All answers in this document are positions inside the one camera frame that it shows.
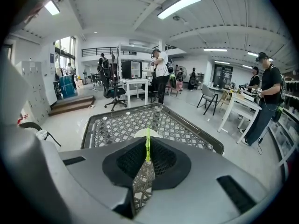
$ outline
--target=stairs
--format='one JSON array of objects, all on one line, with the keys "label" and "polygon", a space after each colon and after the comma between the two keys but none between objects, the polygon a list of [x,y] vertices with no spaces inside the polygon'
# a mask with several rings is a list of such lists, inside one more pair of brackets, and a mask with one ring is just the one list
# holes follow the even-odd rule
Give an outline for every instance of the stairs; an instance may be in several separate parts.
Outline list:
[{"label": "stairs", "polygon": [[68,98],[52,106],[52,110],[50,111],[49,116],[88,108],[94,103],[94,101],[94,96]]}]

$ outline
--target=jeans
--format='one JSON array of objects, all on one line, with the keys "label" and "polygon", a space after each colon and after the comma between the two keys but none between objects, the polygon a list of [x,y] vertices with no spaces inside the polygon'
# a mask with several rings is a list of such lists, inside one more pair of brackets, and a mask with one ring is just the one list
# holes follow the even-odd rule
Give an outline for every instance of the jeans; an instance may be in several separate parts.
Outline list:
[{"label": "jeans", "polygon": [[260,102],[259,106],[262,108],[257,114],[252,126],[245,135],[246,141],[251,146],[262,134],[263,130],[267,127],[269,121],[274,116],[277,105],[266,104]]},{"label": "jeans", "polygon": [[165,88],[166,88],[166,84],[167,84],[168,80],[169,80],[169,75],[168,76],[157,77],[158,98],[159,98],[159,103],[161,103],[161,104],[164,103]]}]

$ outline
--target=office chair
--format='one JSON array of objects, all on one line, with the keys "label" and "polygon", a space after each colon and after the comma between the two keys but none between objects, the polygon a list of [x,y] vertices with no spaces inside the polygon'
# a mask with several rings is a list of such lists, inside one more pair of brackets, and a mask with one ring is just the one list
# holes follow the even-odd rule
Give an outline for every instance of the office chair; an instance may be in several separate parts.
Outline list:
[{"label": "office chair", "polygon": [[124,105],[125,108],[127,105],[124,103],[126,102],[124,99],[118,100],[117,98],[120,98],[120,95],[124,95],[126,91],[123,88],[120,88],[121,85],[118,85],[119,82],[112,82],[112,89],[109,89],[109,78],[110,78],[110,70],[107,68],[104,68],[100,72],[100,78],[102,80],[102,83],[104,85],[104,97],[105,98],[113,98],[114,100],[108,104],[106,104],[104,107],[107,108],[107,105],[112,105],[112,110],[114,111],[114,107],[119,104],[119,105]]}]

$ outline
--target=tiled floor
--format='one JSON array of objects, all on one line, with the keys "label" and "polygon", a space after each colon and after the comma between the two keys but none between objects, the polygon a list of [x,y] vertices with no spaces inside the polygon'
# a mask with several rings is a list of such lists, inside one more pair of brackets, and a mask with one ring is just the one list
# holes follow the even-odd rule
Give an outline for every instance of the tiled floor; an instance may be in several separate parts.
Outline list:
[{"label": "tiled floor", "polygon": [[[110,106],[104,108],[104,105],[111,100],[104,98],[102,92],[93,90],[90,84],[84,86],[83,89],[78,89],[79,95],[94,95],[96,97],[95,107],[48,117],[42,125],[42,128],[49,131],[62,145],[62,147],[57,146],[59,152],[80,149],[85,125],[89,117],[111,111]],[[225,123],[223,129],[227,132],[217,132],[225,112],[225,105],[223,105],[223,109],[217,107],[214,116],[212,107],[203,115],[204,106],[196,108],[201,97],[201,91],[184,90],[177,97],[175,95],[175,93],[170,96],[166,95],[164,104],[222,142],[225,148],[223,155],[225,158],[256,177],[268,190],[280,185],[281,173],[280,169],[277,169],[278,156],[269,133],[265,135],[260,145],[263,150],[262,155],[260,155],[257,151],[257,143],[251,147],[236,143],[241,135],[237,129],[240,120],[236,114],[232,113]],[[131,105],[132,107],[144,105],[144,101],[137,99],[136,96],[131,97]],[[115,110],[123,108],[123,106],[117,105]]]}]

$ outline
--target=blue container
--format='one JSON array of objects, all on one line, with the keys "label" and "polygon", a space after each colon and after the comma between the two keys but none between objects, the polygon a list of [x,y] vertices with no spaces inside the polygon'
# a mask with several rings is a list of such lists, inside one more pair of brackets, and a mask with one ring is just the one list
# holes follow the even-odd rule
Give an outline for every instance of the blue container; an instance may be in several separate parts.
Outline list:
[{"label": "blue container", "polygon": [[64,98],[73,96],[75,94],[75,89],[71,80],[71,76],[60,77],[59,82],[61,93]]}]

